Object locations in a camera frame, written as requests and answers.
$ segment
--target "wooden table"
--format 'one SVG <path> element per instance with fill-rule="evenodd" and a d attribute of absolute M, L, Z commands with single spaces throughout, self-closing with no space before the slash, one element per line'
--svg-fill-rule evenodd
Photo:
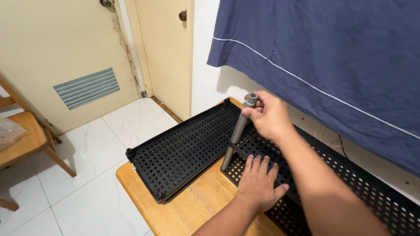
<path fill-rule="evenodd" d="M 231 102 L 242 104 L 230 97 Z M 235 196 L 236 186 L 221 172 L 220 159 L 187 189 L 167 204 L 157 204 L 140 177 L 127 162 L 117 170 L 117 178 L 127 191 L 155 236 L 188 236 L 225 207 Z M 281 231 L 263 213 L 257 214 L 245 235 L 278 235 Z"/>

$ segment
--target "cable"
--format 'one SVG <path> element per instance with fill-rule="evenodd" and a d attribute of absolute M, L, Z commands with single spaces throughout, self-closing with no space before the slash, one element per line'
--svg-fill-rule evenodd
<path fill-rule="evenodd" d="M 341 143 L 341 149 L 343 150 L 344 156 L 348 159 L 348 156 L 346 155 L 346 152 L 344 151 L 343 141 L 341 140 L 341 136 L 339 135 L 340 143 Z"/>

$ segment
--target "perforated shelf panel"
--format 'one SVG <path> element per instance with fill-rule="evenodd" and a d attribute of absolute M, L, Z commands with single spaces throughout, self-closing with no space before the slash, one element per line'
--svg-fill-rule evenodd
<path fill-rule="evenodd" d="M 295 129 L 340 179 L 365 202 L 379 220 L 387 225 L 391 234 L 420 235 L 420 207 L 417 204 L 315 137 L 296 126 Z M 243 174 L 245 159 L 248 155 L 263 157 L 268 155 L 270 157 L 269 169 L 274 162 L 279 164 L 275 186 L 287 183 L 290 185 L 290 190 L 265 214 L 288 235 L 310 235 L 293 176 L 278 147 L 260 136 L 252 123 L 246 126 L 237 145 L 232 143 L 229 145 L 236 153 L 232 157 L 229 168 L 221 171 L 236 185 Z"/>
<path fill-rule="evenodd" d="M 240 112 L 226 99 L 126 153 L 157 203 L 171 201 L 222 156 Z"/>

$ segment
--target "wooden chair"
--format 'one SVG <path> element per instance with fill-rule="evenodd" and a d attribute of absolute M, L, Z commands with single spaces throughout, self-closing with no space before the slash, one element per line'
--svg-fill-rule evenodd
<path fill-rule="evenodd" d="M 29 134 L 23 135 L 11 146 L 0 150 L 0 170 L 10 166 L 18 160 L 43 151 L 70 176 L 75 177 L 76 174 L 58 157 L 57 150 L 55 149 L 54 140 L 58 143 L 62 143 L 63 141 L 39 119 L 34 117 L 29 110 L 29 107 L 17 96 L 6 82 L 0 80 L 0 86 L 10 95 L 10 97 L 0 98 L 0 107 L 18 103 L 25 111 L 9 116 L 8 118 L 15 121 L 29 132 Z M 16 211 L 19 208 L 16 203 L 8 202 L 4 199 L 0 199 L 0 207 L 12 211 Z"/>

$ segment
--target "white tile floor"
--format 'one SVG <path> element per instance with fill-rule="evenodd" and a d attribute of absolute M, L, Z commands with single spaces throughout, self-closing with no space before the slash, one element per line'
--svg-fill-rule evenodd
<path fill-rule="evenodd" d="M 43 153 L 0 170 L 0 236 L 153 236 L 115 176 L 125 149 L 175 126 L 149 98 L 139 99 L 64 134 L 56 145 L 72 178 Z"/>

